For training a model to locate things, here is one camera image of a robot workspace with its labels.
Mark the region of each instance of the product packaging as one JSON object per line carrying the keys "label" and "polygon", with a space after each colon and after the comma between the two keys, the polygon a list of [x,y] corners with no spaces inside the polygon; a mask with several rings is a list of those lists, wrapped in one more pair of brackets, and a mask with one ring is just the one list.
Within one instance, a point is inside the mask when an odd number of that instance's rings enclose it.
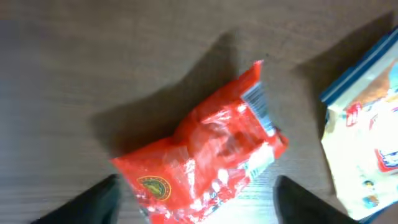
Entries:
{"label": "product packaging", "polygon": [[203,221],[285,151],[261,63],[200,103],[173,136],[112,160],[153,224]]}
{"label": "product packaging", "polygon": [[337,197],[360,220],[398,200],[398,29],[321,95]]}

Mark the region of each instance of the snack package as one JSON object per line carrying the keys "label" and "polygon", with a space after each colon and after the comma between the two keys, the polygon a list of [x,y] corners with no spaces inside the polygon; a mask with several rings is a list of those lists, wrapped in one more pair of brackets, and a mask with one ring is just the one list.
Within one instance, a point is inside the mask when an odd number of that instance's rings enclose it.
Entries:
{"label": "snack package", "polygon": [[112,160],[153,224],[201,222],[285,151],[260,73],[258,61],[193,109],[173,136]]}
{"label": "snack package", "polygon": [[397,41],[394,29],[321,95],[323,148],[337,197],[356,220],[398,200]]}

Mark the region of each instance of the table surface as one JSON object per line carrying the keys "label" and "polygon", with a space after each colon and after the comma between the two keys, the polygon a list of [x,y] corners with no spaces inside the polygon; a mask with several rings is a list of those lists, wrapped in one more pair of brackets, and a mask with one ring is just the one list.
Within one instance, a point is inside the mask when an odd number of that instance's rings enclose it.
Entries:
{"label": "table surface", "polygon": [[[116,172],[116,133],[136,147],[167,136],[258,59],[271,118],[290,139],[259,179],[261,222],[277,223],[281,174],[341,209],[318,95],[397,11],[396,0],[0,1],[0,223],[39,218]],[[143,223],[123,187],[119,222]]]}

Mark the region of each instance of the wood grain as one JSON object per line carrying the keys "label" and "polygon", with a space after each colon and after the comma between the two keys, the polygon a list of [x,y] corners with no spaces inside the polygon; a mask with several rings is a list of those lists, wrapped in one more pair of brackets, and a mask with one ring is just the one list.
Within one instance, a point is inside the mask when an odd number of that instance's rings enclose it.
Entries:
{"label": "wood grain", "polygon": [[[291,144],[261,177],[261,222],[277,223],[279,174],[339,206],[317,95],[397,11],[396,0],[0,1],[0,223],[38,218],[115,172],[120,130],[137,146],[168,134],[261,58]],[[120,223],[142,223],[125,187]]]}

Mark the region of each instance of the red plastic bag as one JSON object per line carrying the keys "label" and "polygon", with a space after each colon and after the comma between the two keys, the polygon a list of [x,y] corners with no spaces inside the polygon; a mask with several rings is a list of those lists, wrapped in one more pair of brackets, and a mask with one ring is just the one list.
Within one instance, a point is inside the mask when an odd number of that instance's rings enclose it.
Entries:
{"label": "red plastic bag", "polygon": [[285,151],[268,117],[261,63],[200,103],[173,136],[113,159],[153,224],[202,221]]}

